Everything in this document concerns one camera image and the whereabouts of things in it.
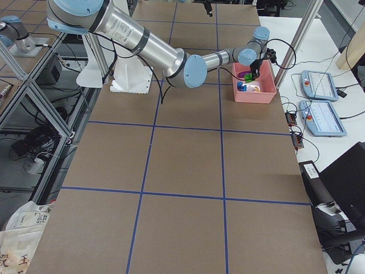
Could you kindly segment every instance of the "white power adapter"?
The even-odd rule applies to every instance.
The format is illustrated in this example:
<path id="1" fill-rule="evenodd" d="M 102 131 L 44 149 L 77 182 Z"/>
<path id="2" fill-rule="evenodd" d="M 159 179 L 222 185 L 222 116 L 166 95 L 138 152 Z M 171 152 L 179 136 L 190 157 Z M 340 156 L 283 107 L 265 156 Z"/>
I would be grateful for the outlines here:
<path id="1" fill-rule="evenodd" d="M 42 166 L 44 165 L 45 161 L 41 158 L 35 158 L 34 161 L 27 165 L 26 171 L 29 174 L 35 175 L 37 174 Z"/>

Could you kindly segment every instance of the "metal post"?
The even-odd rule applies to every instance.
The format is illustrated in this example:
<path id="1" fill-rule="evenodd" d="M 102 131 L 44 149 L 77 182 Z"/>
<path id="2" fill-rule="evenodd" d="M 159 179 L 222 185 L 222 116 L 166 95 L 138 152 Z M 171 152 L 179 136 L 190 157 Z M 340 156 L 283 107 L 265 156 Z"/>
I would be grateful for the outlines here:
<path id="1" fill-rule="evenodd" d="M 304 37 L 306 36 L 322 3 L 323 0 L 311 0 L 309 7 L 306 11 L 306 14 L 304 15 L 301 24 L 299 25 L 298 30 L 295 33 L 293 41 L 291 42 L 291 45 L 294 48 L 295 52 L 298 52 L 299 47 L 301 46 L 301 43 L 303 42 Z M 291 49 L 288 49 L 281 66 L 289 67 L 293 63 L 293 59 L 294 59 L 294 53 Z M 284 70 L 282 68 L 279 69 L 278 74 L 275 78 L 275 85 L 277 88 L 280 87 L 281 83 L 285 78 L 286 73 L 287 70 Z"/>
<path id="2" fill-rule="evenodd" d="M 85 38 L 95 56 L 96 62 L 99 65 L 100 71 L 102 72 L 102 76 L 103 77 L 107 76 L 109 70 L 108 63 L 107 60 L 105 59 L 102 47 L 100 46 L 99 38 L 91 33 L 85 35 Z"/>
<path id="3" fill-rule="evenodd" d="M 12 54 L 7 50 L 7 48 L 0 42 L 0 56 L 2 56 L 8 66 L 14 71 L 20 80 L 25 81 L 28 77 L 23 68 L 14 59 Z"/>

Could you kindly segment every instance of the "blue and white device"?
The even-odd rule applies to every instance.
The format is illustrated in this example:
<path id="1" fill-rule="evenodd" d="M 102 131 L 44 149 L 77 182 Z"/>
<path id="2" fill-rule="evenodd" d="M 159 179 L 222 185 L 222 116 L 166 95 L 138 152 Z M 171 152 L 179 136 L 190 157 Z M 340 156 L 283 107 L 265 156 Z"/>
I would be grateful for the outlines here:
<path id="1" fill-rule="evenodd" d="M 338 95 L 332 75 L 319 71 L 303 70 L 302 88 L 310 99 L 337 101 Z"/>
<path id="2" fill-rule="evenodd" d="M 306 120 L 307 128 L 314 136 L 343 137 L 347 135 L 330 101 L 302 100 L 299 107 L 302 118 Z"/>

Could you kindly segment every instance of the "gray floor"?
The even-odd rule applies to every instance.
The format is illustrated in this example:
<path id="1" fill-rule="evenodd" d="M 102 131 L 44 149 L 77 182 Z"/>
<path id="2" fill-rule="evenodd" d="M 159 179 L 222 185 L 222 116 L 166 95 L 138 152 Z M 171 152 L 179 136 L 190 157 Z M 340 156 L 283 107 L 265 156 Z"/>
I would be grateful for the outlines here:
<path id="1" fill-rule="evenodd" d="M 281 11 L 281 17 L 302 18 L 307 10 L 310 0 L 291 0 L 287 7 Z M 350 24 L 341 16 L 339 11 L 333 6 L 330 0 L 325 0 L 318 11 L 322 23 L 332 37 L 336 46 L 346 46 L 355 32 L 350 28 Z M 359 67 L 359 78 L 365 77 L 365 67 Z"/>

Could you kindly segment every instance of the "black plug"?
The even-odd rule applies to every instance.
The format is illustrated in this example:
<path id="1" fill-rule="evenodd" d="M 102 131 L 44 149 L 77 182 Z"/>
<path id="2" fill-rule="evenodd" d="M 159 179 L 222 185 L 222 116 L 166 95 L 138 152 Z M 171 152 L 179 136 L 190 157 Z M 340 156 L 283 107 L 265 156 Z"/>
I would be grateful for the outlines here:
<path id="1" fill-rule="evenodd" d="M 336 90 L 337 91 L 337 95 L 341 96 L 342 98 L 345 98 L 347 96 L 347 93 L 343 92 L 342 90 Z"/>

